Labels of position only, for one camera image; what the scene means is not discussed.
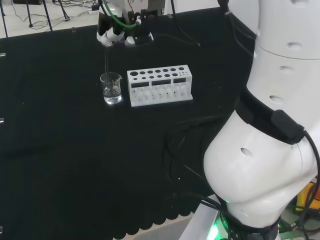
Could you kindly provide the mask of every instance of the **hole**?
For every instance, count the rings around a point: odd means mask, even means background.
[[[248,149],[242,147],[240,150],[245,157],[252,157],[252,152],[250,152]]]
[[[272,102],[274,102],[275,104],[282,104],[284,102],[284,100],[282,99],[282,97],[279,97],[279,96],[274,96],[274,95],[271,95],[270,97],[270,100]]]
[[[302,44],[299,42],[288,42],[286,46],[294,51],[299,51],[302,49]]]
[[[131,75],[131,76],[137,76],[138,73],[137,73],[136,71],[132,71],[132,72],[130,72],[130,75]]]
[[[301,7],[306,6],[309,3],[309,0],[291,0],[291,3],[294,6],[301,8]]]
[[[240,210],[240,212],[241,212],[244,216],[246,216],[247,218],[249,217],[249,214],[248,214],[248,213],[246,213],[246,212],[244,212],[244,211],[242,211],[242,210]]]
[[[285,74],[291,74],[294,71],[294,69],[290,66],[280,66],[279,69]]]

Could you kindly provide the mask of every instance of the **table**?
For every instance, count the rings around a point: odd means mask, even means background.
[[[197,208],[195,200],[172,197],[161,168],[164,132],[179,121],[229,114],[252,60],[218,8],[181,13],[178,20],[201,48],[162,37],[110,50],[109,68],[123,76],[123,101],[113,107],[105,105],[99,85],[104,54],[96,26],[0,39],[6,53],[0,57],[3,239],[121,239]],[[178,36],[172,18],[149,24],[153,33]],[[193,75],[193,101],[131,108],[128,70],[181,64]],[[208,142],[217,131],[210,128]],[[199,134],[193,134],[183,159],[201,172],[193,150]],[[176,176],[209,195],[192,175]]]

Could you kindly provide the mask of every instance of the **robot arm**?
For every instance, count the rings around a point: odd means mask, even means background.
[[[319,13],[319,0],[259,0],[246,91],[205,153],[210,186],[244,226],[273,226],[317,175],[310,142],[306,137],[286,141],[272,126],[271,116],[285,111],[320,149]]]
[[[153,41],[152,34],[144,27],[148,15],[156,11],[147,11],[147,0],[99,0],[99,20],[97,39],[105,47],[116,42],[125,42],[127,47]]]

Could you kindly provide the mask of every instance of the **floor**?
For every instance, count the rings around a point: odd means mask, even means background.
[[[77,4],[84,4],[85,0],[77,0]],[[44,5],[29,5],[30,13],[37,14],[31,16],[33,28],[29,27],[28,12],[25,4],[14,4],[12,0],[2,0],[3,11],[5,14],[4,20],[8,37],[48,32],[50,31]],[[49,17],[53,30],[69,29],[72,27],[83,27],[90,25],[97,25],[98,11],[89,14],[92,4],[87,2],[85,6],[68,6],[65,11],[71,18],[70,21],[65,21],[62,9],[59,5],[54,4],[51,0],[46,1]],[[2,19],[0,20],[0,38],[5,38],[6,33]]]

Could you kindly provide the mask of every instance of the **green light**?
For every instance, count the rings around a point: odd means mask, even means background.
[[[212,225],[206,240],[215,240],[216,237],[218,236],[218,234],[219,234],[218,227],[217,227],[217,225],[214,224],[214,225]]]

